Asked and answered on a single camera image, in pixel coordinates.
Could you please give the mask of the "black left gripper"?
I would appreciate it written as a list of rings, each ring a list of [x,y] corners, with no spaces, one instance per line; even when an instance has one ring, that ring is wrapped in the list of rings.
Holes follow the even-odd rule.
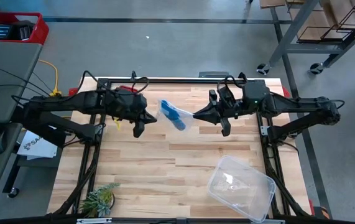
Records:
[[[145,108],[147,101],[140,93],[133,93],[126,89],[114,89],[111,116],[134,123],[133,136],[138,138],[145,129],[145,124],[156,123],[157,118]]]

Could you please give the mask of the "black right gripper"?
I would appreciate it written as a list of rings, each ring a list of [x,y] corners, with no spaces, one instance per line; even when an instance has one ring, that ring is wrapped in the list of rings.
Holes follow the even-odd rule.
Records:
[[[193,114],[199,119],[212,124],[221,124],[221,134],[226,137],[231,133],[229,118],[237,119],[241,112],[241,102],[236,100],[231,90],[220,90],[219,99],[214,90],[210,90],[210,102]]]

